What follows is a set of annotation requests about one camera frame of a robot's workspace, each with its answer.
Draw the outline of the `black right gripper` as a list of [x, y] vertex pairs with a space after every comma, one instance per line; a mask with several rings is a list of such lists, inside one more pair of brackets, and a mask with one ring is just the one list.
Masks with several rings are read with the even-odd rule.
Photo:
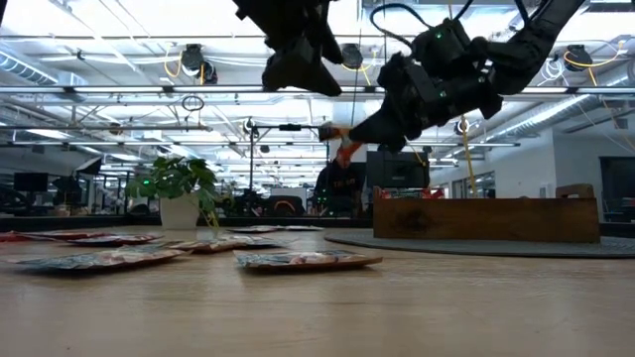
[[417, 35], [409, 55], [394, 54], [381, 68], [383, 103], [348, 137], [377, 139], [380, 151], [398, 153], [425, 129], [467, 112], [491, 118], [500, 111], [502, 97], [484, 70], [482, 43], [451, 19]]

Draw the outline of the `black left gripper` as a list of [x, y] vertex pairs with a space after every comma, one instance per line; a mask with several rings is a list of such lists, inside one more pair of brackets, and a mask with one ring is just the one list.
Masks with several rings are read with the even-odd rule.
[[265, 45], [280, 52], [296, 40], [288, 56], [271, 56], [262, 73], [266, 91], [295, 87], [339, 96], [341, 87], [320, 57], [343, 63], [343, 54], [328, 24], [335, 0], [232, 0], [240, 20], [249, 18], [265, 35]]

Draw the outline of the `orange peach tea sachet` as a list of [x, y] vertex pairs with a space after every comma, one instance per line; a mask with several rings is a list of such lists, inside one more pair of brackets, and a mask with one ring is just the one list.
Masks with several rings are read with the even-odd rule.
[[318, 139], [321, 142], [339, 140], [340, 144], [336, 150], [334, 160], [345, 169], [351, 164], [352, 156], [362, 146], [361, 142], [352, 141], [349, 138], [350, 127], [336, 126], [330, 122], [324, 123], [317, 128]]

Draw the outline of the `grey round woven mat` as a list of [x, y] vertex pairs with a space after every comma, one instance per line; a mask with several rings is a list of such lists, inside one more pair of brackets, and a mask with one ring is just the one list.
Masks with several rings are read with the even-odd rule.
[[601, 237], [599, 243], [553, 243], [491, 240], [418, 240], [375, 238], [371, 231], [326, 233], [329, 242], [373, 249], [465, 256], [633, 259], [635, 239]]

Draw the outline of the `wooden three-compartment tray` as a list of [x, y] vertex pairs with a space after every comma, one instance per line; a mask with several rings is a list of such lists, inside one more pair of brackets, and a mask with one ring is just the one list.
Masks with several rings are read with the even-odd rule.
[[412, 198], [373, 189], [376, 238], [598, 243], [593, 197]]

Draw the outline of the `black computer monitor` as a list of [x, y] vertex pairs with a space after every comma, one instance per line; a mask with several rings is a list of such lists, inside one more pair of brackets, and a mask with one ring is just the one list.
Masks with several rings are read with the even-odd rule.
[[13, 188], [23, 192], [44, 192], [48, 190], [47, 173], [14, 173]]
[[366, 184], [370, 188], [426, 188], [430, 184], [425, 152], [368, 152], [366, 164]]

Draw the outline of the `black chair orange trim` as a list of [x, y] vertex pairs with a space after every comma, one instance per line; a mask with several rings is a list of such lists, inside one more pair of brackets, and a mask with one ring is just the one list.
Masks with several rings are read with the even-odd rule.
[[305, 214], [303, 200], [294, 195], [271, 195], [264, 199], [266, 216], [299, 217]]

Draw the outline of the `green plant in white pot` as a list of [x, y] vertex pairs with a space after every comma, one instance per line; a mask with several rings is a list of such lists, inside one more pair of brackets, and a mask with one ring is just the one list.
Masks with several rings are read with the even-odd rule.
[[146, 173], [128, 182], [125, 191], [130, 198], [156, 199], [166, 230], [194, 230], [200, 218], [218, 230], [216, 204], [221, 198], [217, 183], [204, 159], [159, 157]]

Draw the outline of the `silver ribbed air duct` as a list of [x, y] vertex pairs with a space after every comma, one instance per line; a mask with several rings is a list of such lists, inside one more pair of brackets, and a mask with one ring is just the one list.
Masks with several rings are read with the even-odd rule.
[[524, 136], [537, 133], [554, 124], [580, 115], [582, 111], [590, 111], [602, 106], [604, 95], [574, 95], [558, 102], [539, 105], [510, 122], [510, 126], [502, 129], [503, 137]]

